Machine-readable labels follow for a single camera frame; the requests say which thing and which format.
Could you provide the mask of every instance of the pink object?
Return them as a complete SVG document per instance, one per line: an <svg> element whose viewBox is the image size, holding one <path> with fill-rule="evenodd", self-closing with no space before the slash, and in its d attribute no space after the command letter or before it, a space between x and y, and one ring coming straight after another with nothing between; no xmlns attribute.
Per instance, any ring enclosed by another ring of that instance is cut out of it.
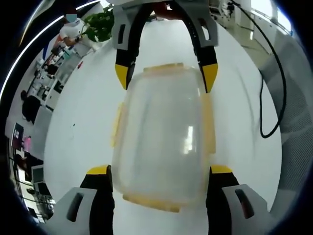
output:
<svg viewBox="0 0 313 235"><path fill-rule="evenodd" d="M28 152L30 151L30 146L31 146L31 137L25 137L24 139L24 151Z"/></svg>

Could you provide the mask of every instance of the window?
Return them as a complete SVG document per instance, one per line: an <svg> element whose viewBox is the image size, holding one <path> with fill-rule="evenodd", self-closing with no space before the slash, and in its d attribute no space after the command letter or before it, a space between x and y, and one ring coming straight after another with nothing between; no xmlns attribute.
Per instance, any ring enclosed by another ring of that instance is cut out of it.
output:
<svg viewBox="0 0 313 235"><path fill-rule="evenodd" d="M272 17L272 5L270 0L251 0L251 8Z"/></svg>
<svg viewBox="0 0 313 235"><path fill-rule="evenodd" d="M286 28L286 30L291 31L291 23L288 18L278 9L277 20L279 24Z"/></svg>

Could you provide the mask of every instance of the clear plastic container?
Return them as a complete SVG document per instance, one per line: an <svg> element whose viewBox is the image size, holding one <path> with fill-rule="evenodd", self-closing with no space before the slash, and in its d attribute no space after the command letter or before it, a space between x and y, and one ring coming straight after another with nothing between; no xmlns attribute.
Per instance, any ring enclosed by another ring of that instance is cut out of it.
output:
<svg viewBox="0 0 313 235"><path fill-rule="evenodd" d="M182 63L133 77L112 161L113 186L124 199L177 212L206 196L214 151L207 146L215 145L208 95L200 71Z"/></svg>

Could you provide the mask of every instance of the green plant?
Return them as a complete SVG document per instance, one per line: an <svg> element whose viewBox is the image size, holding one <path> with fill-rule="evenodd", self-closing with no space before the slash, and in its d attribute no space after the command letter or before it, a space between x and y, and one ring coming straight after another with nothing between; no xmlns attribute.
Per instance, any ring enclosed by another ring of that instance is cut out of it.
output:
<svg viewBox="0 0 313 235"><path fill-rule="evenodd" d="M86 24L86 34L93 42L103 42L112 37L111 31L114 25L113 6L103 8L103 12L88 16L84 22Z"/></svg>

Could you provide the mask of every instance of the white table surface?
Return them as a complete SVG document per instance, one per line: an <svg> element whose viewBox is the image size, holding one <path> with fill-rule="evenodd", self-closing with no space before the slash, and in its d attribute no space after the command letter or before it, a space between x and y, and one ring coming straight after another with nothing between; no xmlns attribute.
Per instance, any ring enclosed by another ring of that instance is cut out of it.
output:
<svg viewBox="0 0 313 235"><path fill-rule="evenodd" d="M211 92L217 139L214 162L232 168L239 183L259 193L270 209L280 177L280 131L266 140L260 136L261 75L237 41L221 26L218 31L219 71ZM72 187L79 187L90 168L112 161L112 125L125 96L115 74L115 56L110 42L86 56L61 93L45 146L45 181L55 201ZM146 24L134 73L144 67L177 62L198 66L184 24ZM263 112L264 132L268 133L277 115L266 85ZM124 201L116 191L113 196L115 235L207 234L204 202L196 209L169 213Z"/></svg>

